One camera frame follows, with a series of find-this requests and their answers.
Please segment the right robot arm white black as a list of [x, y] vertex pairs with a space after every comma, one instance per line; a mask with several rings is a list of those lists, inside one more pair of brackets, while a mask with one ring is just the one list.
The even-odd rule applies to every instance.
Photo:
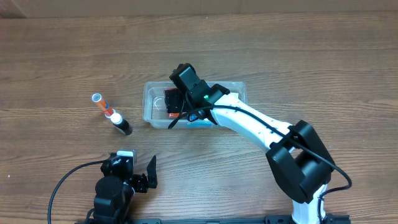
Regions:
[[190, 122], [207, 119], [236, 131], [266, 153], [275, 181], [292, 201], [292, 223], [325, 223], [323, 199], [335, 163], [314, 128], [305, 121], [292, 125], [253, 109], [226, 87], [209, 86], [189, 63], [170, 75], [182, 94]]

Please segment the red medicine box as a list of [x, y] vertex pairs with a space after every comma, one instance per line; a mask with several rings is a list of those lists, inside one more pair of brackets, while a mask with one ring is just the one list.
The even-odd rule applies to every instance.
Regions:
[[180, 116], [180, 113], [168, 113], [168, 118], [177, 118]]

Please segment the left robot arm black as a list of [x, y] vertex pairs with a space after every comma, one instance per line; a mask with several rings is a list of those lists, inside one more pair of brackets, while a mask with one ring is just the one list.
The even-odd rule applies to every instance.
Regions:
[[127, 223], [133, 197], [157, 187], [157, 158], [152, 157], [146, 174], [135, 174], [134, 151], [112, 152], [101, 165], [104, 177], [95, 185], [94, 208], [85, 223]]

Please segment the blue lozenge box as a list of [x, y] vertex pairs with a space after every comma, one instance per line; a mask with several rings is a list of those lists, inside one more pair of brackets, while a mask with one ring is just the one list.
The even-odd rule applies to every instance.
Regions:
[[211, 128], [212, 124], [208, 119], [199, 119], [195, 114], [187, 117], [187, 128]]

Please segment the clear plastic container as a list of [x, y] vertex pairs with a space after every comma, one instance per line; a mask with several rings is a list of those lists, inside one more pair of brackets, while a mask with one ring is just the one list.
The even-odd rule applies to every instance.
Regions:
[[[248, 96], [244, 82], [229, 82], [229, 81], [209, 81], [209, 86], [220, 84], [227, 89], [242, 102], [247, 103]], [[143, 94], [143, 120], [150, 123], [154, 128], [167, 129], [174, 118], [168, 118], [168, 112], [165, 104], [166, 89], [176, 88], [171, 81], [163, 82], [147, 82], [144, 85]], [[221, 128], [212, 124], [211, 128]], [[187, 128], [187, 119], [183, 118], [173, 127], [173, 129], [210, 129], [210, 128]]]

